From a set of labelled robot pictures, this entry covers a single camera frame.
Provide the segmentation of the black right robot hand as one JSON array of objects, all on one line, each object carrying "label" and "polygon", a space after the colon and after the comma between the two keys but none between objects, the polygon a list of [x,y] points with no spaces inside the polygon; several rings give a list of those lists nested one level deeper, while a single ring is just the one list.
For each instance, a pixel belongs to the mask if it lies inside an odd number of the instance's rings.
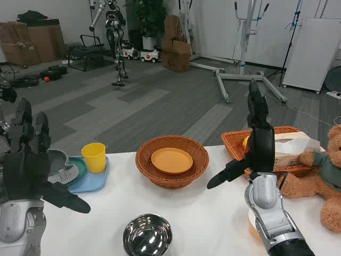
[{"label": "black right robot hand", "polygon": [[269,114],[266,98],[262,96],[255,80],[249,83],[247,117],[251,134],[247,141],[246,153],[242,160],[226,164],[225,169],[211,178],[207,189],[215,188],[225,181],[231,182],[249,168],[252,172],[272,172],[275,159],[274,128],[267,121]]}]

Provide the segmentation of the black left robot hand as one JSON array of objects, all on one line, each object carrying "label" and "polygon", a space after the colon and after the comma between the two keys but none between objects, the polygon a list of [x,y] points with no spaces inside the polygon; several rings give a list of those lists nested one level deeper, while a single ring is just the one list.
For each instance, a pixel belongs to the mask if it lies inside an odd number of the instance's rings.
[{"label": "black left robot hand", "polygon": [[79,213],[89,213],[91,207],[72,194],[67,186],[48,181],[51,161],[47,150],[51,145],[48,117],[31,114],[30,102],[22,98],[8,131],[9,151],[4,155],[3,182],[6,198],[43,199],[58,208],[66,207]]}]

